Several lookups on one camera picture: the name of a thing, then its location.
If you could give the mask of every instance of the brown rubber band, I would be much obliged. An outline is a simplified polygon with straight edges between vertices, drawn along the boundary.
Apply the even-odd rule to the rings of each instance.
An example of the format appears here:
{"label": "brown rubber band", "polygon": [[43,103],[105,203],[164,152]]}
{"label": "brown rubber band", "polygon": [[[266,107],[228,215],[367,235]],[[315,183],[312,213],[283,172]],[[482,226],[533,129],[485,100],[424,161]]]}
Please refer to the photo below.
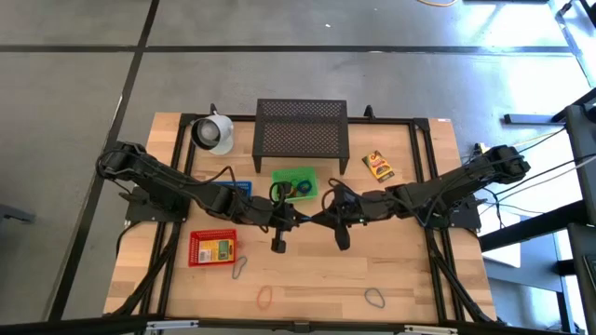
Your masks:
{"label": "brown rubber band", "polygon": [[[261,294],[263,294],[263,291],[266,288],[269,288],[269,301],[267,302],[266,305],[262,305],[261,304]],[[265,309],[269,308],[269,306],[271,306],[272,300],[273,300],[273,288],[272,287],[270,287],[269,285],[265,285],[261,289],[259,289],[259,294],[257,294],[257,307],[259,307],[259,309],[265,310]]]}

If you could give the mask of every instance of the concrete floor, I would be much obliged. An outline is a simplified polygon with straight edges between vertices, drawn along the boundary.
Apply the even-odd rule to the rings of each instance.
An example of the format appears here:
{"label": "concrete floor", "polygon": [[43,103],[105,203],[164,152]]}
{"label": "concrete floor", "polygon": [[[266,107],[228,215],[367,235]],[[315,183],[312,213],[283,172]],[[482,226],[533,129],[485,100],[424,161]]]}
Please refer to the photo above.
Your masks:
{"label": "concrete floor", "polygon": [[[4,0],[0,45],[135,45],[149,4]],[[149,44],[566,46],[549,5],[434,8],[414,0],[162,1]],[[43,318],[131,56],[0,53],[0,203],[37,215],[33,225],[0,225],[0,324]],[[551,114],[588,89],[575,57],[563,54],[145,54],[119,138],[145,142],[155,112],[205,113],[211,102],[224,114],[253,114],[258,98],[345,99],[350,115],[371,104],[380,116],[451,118],[465,155],[474,142],[514,143],[552,131],[505,127],[501,118]],[[538,151],[528,159],[538,172],[568,154]],[[126,210],[116,194],[104,186],[68,318],[102,312]],[[543,191],[521,203],[564,205],[539,196],[546,198]],[[515,293],[498,284],[493,291],[497,312],[510,313],[511,299],[500,297]]]}

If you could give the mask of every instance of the wooden table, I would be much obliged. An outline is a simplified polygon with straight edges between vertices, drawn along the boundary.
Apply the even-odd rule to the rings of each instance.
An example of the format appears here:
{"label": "wooden table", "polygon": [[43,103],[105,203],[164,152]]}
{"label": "wooden table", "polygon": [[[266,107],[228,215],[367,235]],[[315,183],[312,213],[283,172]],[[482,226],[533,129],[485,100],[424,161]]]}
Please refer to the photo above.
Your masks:
{"label": "wooden table", "polygon": [[[178,130],[180,114],[156,114],[146,148],[164,164],[169,164]],[[460,166],[452,124],[431,119],[431,134],[439,173]],[[187,128],[179,169],[184,166],[190,143]],[[329,159],[264,158],[260,174],[252,165],[251,149],[254,124],[236,122],[234,149],[216,156],[197,150],[192,175],[204,180],[225,166],[232,166],[239,181],[252,181],[253,194],[267,197],[271,172],[280,168],[314,167],[319,180],[319,195],[329,189],[327,179],[340,178],[339,167]],[[341,178],[358,193],[383,189],[392,184],[415,181],[412,148],[407,127],[395,125],[350,125],[350,154]],[[378,183],[361,162],[379,150],[395,170],[395,177]],[[421,155],[426,157],[424,145]],[[423,158],[428,178],[427,161]],[[317,200],[295,203],[306,214],[320,211]],[[189,268],[190,232],[205,229],[237,229],[238,255],[248,263],[238,280],[232,279],[232,266]],[[431,286],[427,248],[423,229],[414,219],[372,222],[350,230],[351,248],[340,251],[333,230],[305,223],[285,234],[287,252],[270,250],[273,230],[264,234],[256,227],[235,225],[205,214],[192,204],[183,225],[169,292],[167,316],[317,320],[360,322],[436,323],[437,314]],[[123,238],[115,264],[104,311],[119,307],[134,290],[147,270],[156,233],[154,222],[141,223]],[[451,229],[457,274],[484,313],[495,318],[481,248],[476,236],[463,229]],[[449,286],[442,280],[447,315],[454,318]],[[266,310],[257,307],[256,297],[263,286],[273,289],[273,302]],[[161,279],[154,287],[150,312],[156,310]],[[364,300],[366,288],[378,288],[386,307],[379,309]]]}

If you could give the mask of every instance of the green tray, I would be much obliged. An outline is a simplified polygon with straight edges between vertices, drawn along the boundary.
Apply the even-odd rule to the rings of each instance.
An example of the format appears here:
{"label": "green tray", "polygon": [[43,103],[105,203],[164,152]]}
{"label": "green tray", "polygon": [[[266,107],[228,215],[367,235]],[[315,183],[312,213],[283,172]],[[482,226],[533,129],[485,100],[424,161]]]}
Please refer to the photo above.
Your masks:
{"label": "green tray", "polygon": [[[310,181],[313,188],[305,196],[286,198],[287,202],[314,199],[318,195],[317,173],[312,167],[297,167],[273,171],[271,174],[273,182],[288,181],[292,187],[296,187],[300,181]],[[273,188],[273,199],[278,200],[278,187]]]}

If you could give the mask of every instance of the red basket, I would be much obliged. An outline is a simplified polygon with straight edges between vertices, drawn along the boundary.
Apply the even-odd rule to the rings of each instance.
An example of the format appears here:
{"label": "red basket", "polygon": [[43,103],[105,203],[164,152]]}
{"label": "red basket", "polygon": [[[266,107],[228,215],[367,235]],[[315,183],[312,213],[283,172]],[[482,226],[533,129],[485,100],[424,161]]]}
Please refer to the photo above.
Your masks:
{"label": "red basket", "polygon": [[[219,261],[219,262],[213,262],[213,263],[199,263],[198,262],[198,242],[217,240],[217,239],[231,239],[234,241],[234,248],[232,249],[232,257],[234,259],[231,261]],[[188,243],[188,266],[196,267],[196,266],[233,264],[236,261],[236,250],[237,250],[236,229],[216,229],[216,230],[190,232],[190,242]]]}

